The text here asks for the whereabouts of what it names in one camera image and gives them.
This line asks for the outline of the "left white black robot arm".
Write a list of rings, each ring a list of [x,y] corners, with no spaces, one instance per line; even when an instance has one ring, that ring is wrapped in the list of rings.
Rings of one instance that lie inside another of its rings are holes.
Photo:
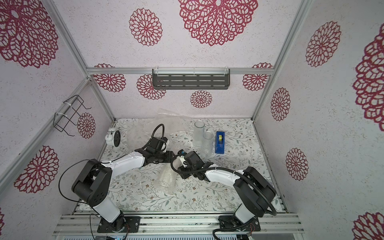
[[[142,148],[106,163],[88,160],[72,185],[72,192],[94,209],[109,224],[120,224],[122,211],[108,197],[111,180],[130,170],[150,164],[169,163],[173,154],[167,150],[166,137],[150,138]]]

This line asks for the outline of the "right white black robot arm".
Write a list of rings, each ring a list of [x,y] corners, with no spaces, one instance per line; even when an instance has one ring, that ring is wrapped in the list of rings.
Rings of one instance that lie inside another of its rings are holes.
[[[252,218],[261,218],[265,214],[277,215],[277,210],[272,204],[277,192],[253,167],[231,170],[212,162],[204,162],[194,151],[187,154],[181,151],[173,157],[172,163],[181,164],[177,169],[174,166],[171,168],[184,179],[193,176],[201,181],[233,187],[241,200],[234,218],[242,224]]]

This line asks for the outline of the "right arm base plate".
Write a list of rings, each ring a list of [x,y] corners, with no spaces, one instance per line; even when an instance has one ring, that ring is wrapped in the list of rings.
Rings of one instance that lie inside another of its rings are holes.
[[[252,217],[245,223],[235,218],[235,216],[219,216],[219,225],[222,232],[259,232],[261,226],[257,217]]]

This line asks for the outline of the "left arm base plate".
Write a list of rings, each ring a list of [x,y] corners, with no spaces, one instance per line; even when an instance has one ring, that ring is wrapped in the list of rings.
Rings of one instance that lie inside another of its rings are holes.
[[[137,233],[141,217],[118,217],[113,223],[101,218],[97,233]]]

